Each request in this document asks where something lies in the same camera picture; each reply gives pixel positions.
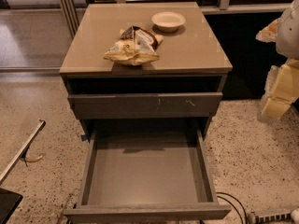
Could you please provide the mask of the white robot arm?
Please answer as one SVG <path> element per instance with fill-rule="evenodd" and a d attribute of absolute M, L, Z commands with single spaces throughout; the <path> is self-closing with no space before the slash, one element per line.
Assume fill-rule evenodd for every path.
<path fill-rule="evenodd" d="M 299 98 L 299 0 L 293 0 L 278 19 L 256 35 L 256 39 L 275 42 L 277 53 L 287 58 L 280 67 L 271 66 L 257 114 L 258 121 L 272 123 Z"/>

